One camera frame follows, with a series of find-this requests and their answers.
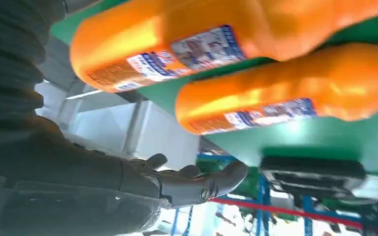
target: product label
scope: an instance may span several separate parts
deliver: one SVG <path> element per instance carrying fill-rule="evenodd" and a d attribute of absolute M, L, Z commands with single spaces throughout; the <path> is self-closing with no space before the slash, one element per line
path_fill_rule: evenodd
<path fill-rule="evenodd" d="M 253 107 L 245 111 L 230 112 L 213 119 L 197 120 L 191 123 L 191 126 L 199 134 L 207 135 L 312 117 L 316 117 L 312 101 L 308 98 L 299 98 Z"/>
<path fill-rule="evenodd" d="M 315 117 L 316 112 L 310 99 L 300 98 L 264 106 L 256 110 L 227 113 L 224 116 L 234 128 L 246 129 L 251 126 L 265 126 Z"/>
<path fill-rule="evenodd" d="M 245 60 L 230 26 L 224 25 L 172 44 L 178 60 L 193 71 Z"/>
<path fill-rule="evenodd" d="M 120 91 L 128 91 L 128 90 L 137 89 L 141 86 L 142 86 L 141 84 L 133 80 L 125 80 L 125 81 L 121 81 L 119 84 L 116 84 L 115 88 Z"/>
<path fill-rule="evenodd" d="M 231 27 L 224 25 L 174 42 L 170 51 L 141 53 L 127 61 L 145 78 L 160 82 L 245 59 Z"/>

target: red bar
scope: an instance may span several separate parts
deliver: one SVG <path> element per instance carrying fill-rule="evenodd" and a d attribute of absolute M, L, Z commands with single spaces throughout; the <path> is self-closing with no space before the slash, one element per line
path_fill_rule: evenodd
<path fill-rule="evenodd" d="M 213 198 L 209 200 L 210 202 L 216 202 L 216 203 L 221 203 L 221 204 L 227 204 L 227 205 L 236 205 L 240 207 L 248 207 L 252 209 L 258 209 L 258 210 L 266 210 L 270 212 L 279 212 L 279 213 L 285 213 L 289 215 L 298 215 L 298 216 L 303 216 L 315 220 L 324 220 L 324 221 L 329 221 L 333 223 L 339 223 L 343 225 L 348 225 L 348 226 L 353 226 L 355 228 L 360 228 L 362 229 L 363 226 L 362 224 L 352 221 L 352 220 L 346 220 L 346 219 L 339 219 L 335 218 L 332 216 L 326 216 L 326 215 L 321 215 L 321 214 L 315 214 L 315 213 L 308 213 L 308 212 L 303 212 L 303 211 L 297 211 L 297 210 L 288 210 L 288 209 L 283 209 L 283 208 L 278 208 L 274 206 L 265 206 L 265 205 L 260 205 L 260 204 L 255 204 L 255 203 L 246 203 L 246 202 L 241 202 L 237 200 L 230 200 L 230 199 L 220 199 L 220 198 Z"/>

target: orange plastic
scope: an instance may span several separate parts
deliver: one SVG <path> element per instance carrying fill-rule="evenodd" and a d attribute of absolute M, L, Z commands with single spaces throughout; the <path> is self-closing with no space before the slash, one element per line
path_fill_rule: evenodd
<path fill-rule="evenodd" d="M 176 101 L 179 124 L 193 134 L 377 111 L 378 45 L 363 43 L 186 84 Z"/>
<path fill-rule="evenodd" d="M 292 59 L 376 15 L 378 0 L 130 0 L 81 24 L 71 62 L 86 83 L 119 92 L 243 59 Z M 230 39 L 209 32 L 223 26 Z M 198 40 L 202 33 L 207 35 Z M 233 37 L 238 47 L 226 41 Z M 216 50 L 216 57 L 206 59 L 208 50 Z M 222 59 L 237 50 L 240 55 Z M 161 69 L 170 70 L 169 76 L 137 71 L 144 65 L 134 57 L 151 52 L 167 62 Z"/>

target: plastic bottle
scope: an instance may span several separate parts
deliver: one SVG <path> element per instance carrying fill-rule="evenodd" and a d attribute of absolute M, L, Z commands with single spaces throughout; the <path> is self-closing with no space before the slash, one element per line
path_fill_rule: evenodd
<path fill-rule="evenodd" d="M 378 15 L 378 0 L 130 0 L 86 19 L 71 61 L 86 83 L 119 92 L 198 71 L 306 54 Z"/>
<path fill-rule="evenodd" d="M 378 45 L 352 43 L 288 62 L 186 84 L 179 124 L 211 134 L 312 117 L 346 121 L 378 111 Z"/>

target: green surface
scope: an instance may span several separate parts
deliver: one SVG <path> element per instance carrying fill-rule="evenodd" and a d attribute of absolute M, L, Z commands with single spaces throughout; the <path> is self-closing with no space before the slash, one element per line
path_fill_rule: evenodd
<path fill-rule="evenodd" d="M 119 1 L 108 2 L 114 5 Z M 67 19 L 56 25 L 53 33 L 65 42 L 70 42 L 69 37 L 80 21 L 78 16 L 75 17 L 77 18 Z M 323 47 L 347 42 L 378 43 L 378 17 L 337 33 Z M 180 87 L 187 82 L 231 73 L 267 62 L 272 61 L 264 58 L 244 61 L 142 88 L 139 91 L 166 111 L 174 114 L 175 97 Z M 315 118 L 207 137 L 251 166 L 257 166 L 261 157 L 268 154 L 307 156 L 360 160 L 368 172 L 378 174 L 378 114 L 371 119 L 357 122 L 343 122 L 335 118 Z"/>
<path fill-rule="evenodd" d="M 223 170 L 227 164 L 228 164 L 227 160 L 217 161 L 217 160 L 198 159 L 196 162 L 197 167 L 201 170 L 202 173 L 212 173 L 212 172 L 217 172 L 219 170 Z M 259 172 L 257 170 L 257 167 L 249 167 L 249 172 L 247 174 L 247 177 L 231 193 L 257 199 L 258 179 L 259 179 Z"/>
<path fill-rule="evenodd" d="M 51 33 L 66 44 L 70 44 L 76 28 L 79 26 L 82 20 L 125 1 L 127 0 L 104 0 L 82 12 L 69 16 L 64 21 L 55 24 L 51 29 Z"/>

